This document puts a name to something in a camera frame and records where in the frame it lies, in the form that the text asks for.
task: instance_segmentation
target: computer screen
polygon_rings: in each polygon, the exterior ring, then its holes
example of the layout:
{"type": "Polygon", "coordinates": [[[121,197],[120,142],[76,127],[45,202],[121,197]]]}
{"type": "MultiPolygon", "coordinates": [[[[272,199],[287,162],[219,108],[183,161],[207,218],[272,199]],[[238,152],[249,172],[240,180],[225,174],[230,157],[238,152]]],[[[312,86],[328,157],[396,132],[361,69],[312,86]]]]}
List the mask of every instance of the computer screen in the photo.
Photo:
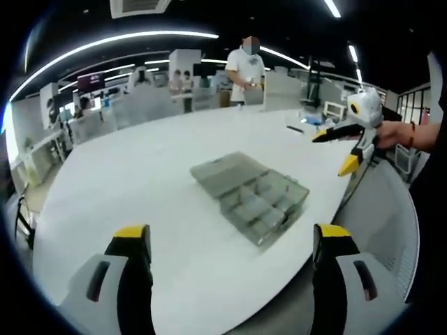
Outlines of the computer screen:
{"type": "Polygon", "coordinates": [[[105,88],[104,73],[90,73],[78,77],[78,89],[82,93],[90,93],[105,88]]]}
{"type": "Polygon", "coordinates": [[[212,63],[201,63],[193,65],[193,76],[207,77],[209,75],[216,75],[217,67],[212,63]]]}
{"type": "Polygon", "coordinates": [[[6,147],[6,131],[0,135],[0,193],[3,199],[9,199],[15,193],[6,147]]]}

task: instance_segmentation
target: round white table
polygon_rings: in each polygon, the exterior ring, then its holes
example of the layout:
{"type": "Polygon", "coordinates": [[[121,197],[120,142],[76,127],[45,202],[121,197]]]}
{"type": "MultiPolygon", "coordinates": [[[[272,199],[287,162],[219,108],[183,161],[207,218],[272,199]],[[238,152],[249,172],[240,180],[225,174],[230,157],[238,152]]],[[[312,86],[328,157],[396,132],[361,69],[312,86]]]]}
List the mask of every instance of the round white table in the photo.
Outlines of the round white table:
{"type": "Polygon", "coordinates": [[[60,304],[72,275],[104,252],[116,230],[148,224],[156,333],[219,335],[244,322],[301,269],[312,253],[314,224],[331,222],[349,182],[337,173],[355,142],[312,144],[314,127],[296,114],[197,112],[76,147],[38,222],[34,276],[44,294],[60,304]],[[286,128],[291,120],[304,135],[286,128]],[[264,252],[226,221],[189,172],[234,151],[310,190],[301,217],[264,252]]]}

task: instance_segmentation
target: clear plastic organizer box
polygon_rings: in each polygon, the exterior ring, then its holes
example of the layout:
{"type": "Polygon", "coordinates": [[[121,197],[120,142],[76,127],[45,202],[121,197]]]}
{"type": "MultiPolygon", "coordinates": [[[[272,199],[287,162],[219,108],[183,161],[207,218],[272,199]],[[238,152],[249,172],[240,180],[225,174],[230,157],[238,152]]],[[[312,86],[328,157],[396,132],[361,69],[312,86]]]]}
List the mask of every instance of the clear plastic organizer box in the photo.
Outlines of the clear plastic organizer box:
{"type": "Polygon", "coordinates": [[[221,213],[257,246],[274,241],[300,217],[309,190],[242,152],[191,168],[221,213]]]}

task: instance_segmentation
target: white wall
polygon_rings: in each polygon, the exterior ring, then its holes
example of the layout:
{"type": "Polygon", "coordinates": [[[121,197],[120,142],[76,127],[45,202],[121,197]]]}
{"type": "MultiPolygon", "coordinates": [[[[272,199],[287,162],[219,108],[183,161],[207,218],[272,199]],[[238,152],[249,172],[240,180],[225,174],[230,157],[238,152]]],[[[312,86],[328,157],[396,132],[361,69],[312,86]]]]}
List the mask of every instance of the white wall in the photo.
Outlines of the white wall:
{"type": "Polygon", "coordinates": [[[399,96],[396,93],[394,93],[392,91],[387,91],[386,99],[385,99],[385,107],[389,108],[390,110],[394,110],[396,112],[398,98],[399,98],[399,96]]]}
{"type": "Polygon", "coordinates": [[[201,63],[202,52],[200,50],[177,49],[169,55],[169,79],[173,77],[175,70],[183,73],[187,70],[193,75],[194,64],[201,63]]]}
{"type": "Polygon", "coordinates": [[[27,137],[37,143],[45,137],[41,116],[41,100],[34,97],[11,103],[15,139],[19,154],[24,152],[24,141],[27,137]]]}
{"type": "Polygon", "coordinates": [[[433,53],[428,55],[428,68],[430,70],[430,84],[432,87],[432,105],[430,106],[430,122],[442,122],[444,112],[439,106],[442,90],[442,70],[433,53]]]}

